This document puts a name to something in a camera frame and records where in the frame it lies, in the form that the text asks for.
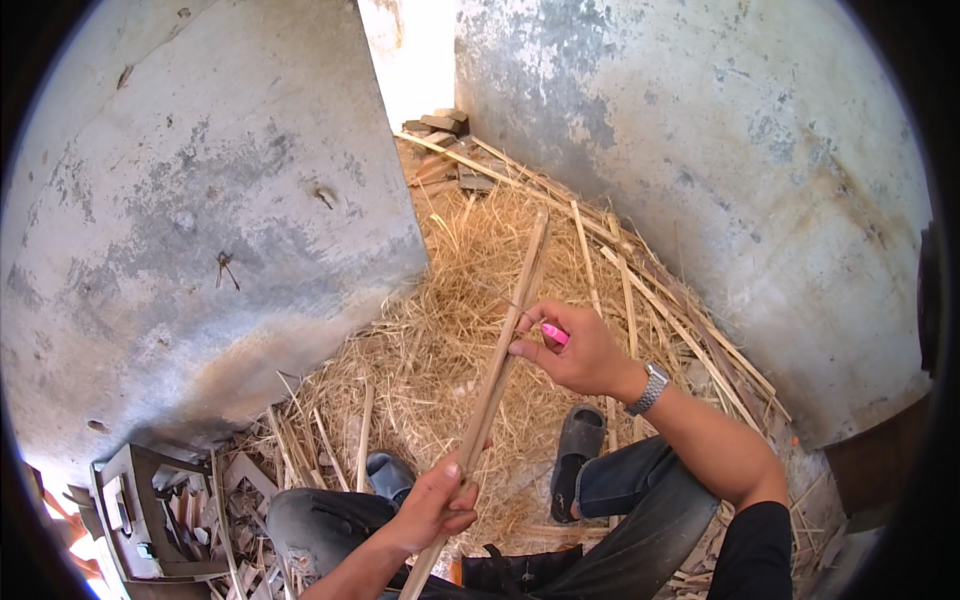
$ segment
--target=metal watch band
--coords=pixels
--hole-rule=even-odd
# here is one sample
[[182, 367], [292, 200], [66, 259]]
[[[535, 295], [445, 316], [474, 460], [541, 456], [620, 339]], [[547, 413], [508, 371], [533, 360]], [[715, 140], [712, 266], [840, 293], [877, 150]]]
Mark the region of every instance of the metal watch band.
[[666, 371], [655, 363], [647, 363], [647, 374], [650, 376], [647, 378], [647, 387], [643, 389], [643, 394], [639, 400], [626, 409], [627, 412], [634, 417], [647, 412], [647, 410], [654, 405], [654, 402], [657, 401], [657, 398], [660, 397], [660, 394], [663, 393], [663, 388], [666, 387], [666, 384], [670, 382]]

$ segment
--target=hay pile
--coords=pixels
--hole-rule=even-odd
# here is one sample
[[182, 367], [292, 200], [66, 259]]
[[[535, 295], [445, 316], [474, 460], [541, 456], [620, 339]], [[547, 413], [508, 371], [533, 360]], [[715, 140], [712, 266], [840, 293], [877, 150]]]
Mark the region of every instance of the hay pile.
[[[462, 147], [457, 152], [481, 165], [492, 159], [476, 147]], [[516, 165], [508, 167], [506, 173], [486, 196], [468, 195], [455, 187], [455, 182], [441, 182], [429, 189], [415, 184], [429, 269], [410, 295], [386, 302], [382, 319], [348, 339], [336, 356], [303, 378], [299, 386], [291, 380], [295, 401], [275, 407], [277, 419], [289, 423], [292, 437], [297, 438], [287, 443], [302, 449], [299, 455], [307, 462], [302, 467], [306, 472], [321, 473], [324, 484], [332, 490], [342, 486], [334, 471], [324, 466], [327, 461], [318, 458], [324, 446], [313, 409], [319, 409], [335, 458], [353, 486], [367, 386], [373, 393], [370, 449], [389, 448], [423, 472], [457, 447], [507, 311], [504, 300], [476, 281], [505, 297], [512, 294], [538, 206], [546, 204], [550, 208], [553, 222], [540, 296], [593, 305], [584, 247], [571, 218], [572, 196], [555, 182], [526, 173]], [[636, 317], [637, 356], [662, 365], [686, 392], [740, 418], [731, 399], [719, 389], [716, 377], [705, 375], [704, 364], [677, 328], [633, 286], [627, 299], [621, 271], [602, 249], [609, 248], [607, 253], [620, 251], [631, 271], [640, 274], [661, 305], [675, 315], [674, 323], [680, 319], [681, 328], [699, 346], [697, 349], [710, 356], [713, 350], [698, 334], [697, 323], [704, 320], [715, 329], [694, 293], [667, 275], [635, 235], [623, 232], [624, 241], [616, 245], [602, 211], [586, 205], [580, 210], [596, 296], [620, 345], [628, 351], [631, 347], [631, 302]], [[778, 410], [766, 388], [769, 384], [749, 373], [735, 352], [723, 352], [732, 364], [726, 377], [731, 381], [739, 377], [738, 384], [755, 396], [749, 401], [759, 401], [759, 409], [754, 407], [753, 412], [763, 427], [765, 416]], [[714, 355], [713, 361], [719, 361], [719, 357]], [[581, 396], [554, 385], [536, 367], [518, 361], [492, 427], [493, 447], [485, 452], [474, 476], [481, 488], [479, 518], [451, 541], [448, 551], [486, 555], [481, 546], [492, 542], [504, 554], [522, 554], [554, 550], [565, 541], [552, 527], [541, 526], [556, 525], [549, 516], [547, 488], [557, 438], [566, 412], [581, 401]], [[603, 398], [589, 401], [606, 409]], [[656, 433], [645, 420], [628, 419], [619, 408], [612, 425], [621, 445]], [[265, 469], [276, 469], [278, 477], [286, 482], [281, 487], [289, 487], [295, 478], [289, 469], [276, 464], [280, 459], [275, 445], [275, 430], [264, 419], [254, 424], [241, 449], [258, 451]], [[606, 520], [591, 524], [606, 526]]]

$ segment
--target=jeans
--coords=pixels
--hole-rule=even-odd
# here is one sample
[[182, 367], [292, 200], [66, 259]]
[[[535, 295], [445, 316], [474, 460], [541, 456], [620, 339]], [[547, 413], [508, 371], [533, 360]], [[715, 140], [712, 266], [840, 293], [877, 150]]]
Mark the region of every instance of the jeans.
[[[652, 598], [689, 556], [718, 505], [660, 436], [588, 461], [577, 479], [576, 501], [584, 517], [626, 516], [572, 566], [544, 577], [533, 589], [527, 586], [530, 597]], [[395, 514], [396, 507], [380, 496], [300, 488], [274, 497], [267, 529], [276, 551], [313, 581]], [[408, 573], [404, 565], [382, 597], [395, 597]], [[460, 588], [434, 576], [420, 595], [503, 597], [502, 592]]]

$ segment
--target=hand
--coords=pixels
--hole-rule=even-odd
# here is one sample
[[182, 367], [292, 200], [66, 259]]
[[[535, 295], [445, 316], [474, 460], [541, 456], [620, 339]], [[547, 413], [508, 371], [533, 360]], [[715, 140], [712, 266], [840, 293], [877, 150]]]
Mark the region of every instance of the hand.
[[519, 331], [545, 320], [570, 336], [566, 345], [543, 336], [510, 344], [510, 353], [535, 363], [559, 385], [587, 396], [612, 396], [634, 402], [647, 385], [643, 366], [616, 344], [607, 325], [592, 308], [577, 308], [559, 300], [541, 300], [520, 318]]
[[[484, 449], [491, 445], [492, 441], [487, 439]], [[376, 532], [378, 536], [407, 555], [413, 555], [437, 538], [456, 536], [473, 524], [477, 519], [473, 505], [480, 487], [471, 481], [458, 493], [459, 452], [450, 452], [417, 478], [399, 513]]]

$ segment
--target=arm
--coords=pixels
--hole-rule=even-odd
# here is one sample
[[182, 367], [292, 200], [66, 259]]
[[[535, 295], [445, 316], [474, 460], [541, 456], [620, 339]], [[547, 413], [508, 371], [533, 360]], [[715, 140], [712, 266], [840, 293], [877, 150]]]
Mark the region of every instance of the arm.
[[300, 598], [376, 598], [408, 558], [436, 538], [456, 536], [473, 524], [479, 488], [476, 482], [470, 482], [458, 493], [460, 467], [456, 457], [454, 450], [421, 475], [396, 516]]
[[[636, 401], [647, 385], [644, 365], [630, 360], [599, 315], [557, 300], [543, 300], [528, 310], [518, 329], [546, 319], [564, 330], [565, 346], [545, 338], [514, 342], [510, 353], [536, 363], [558, 384], [584, 395], [611, 396], [624, 404]], [[743, 509], [772, 500], [786, 505], [783, 466], [757, 432], [670, 384], [643, 415], [677, 452], [690, 472], [708, 489]]]

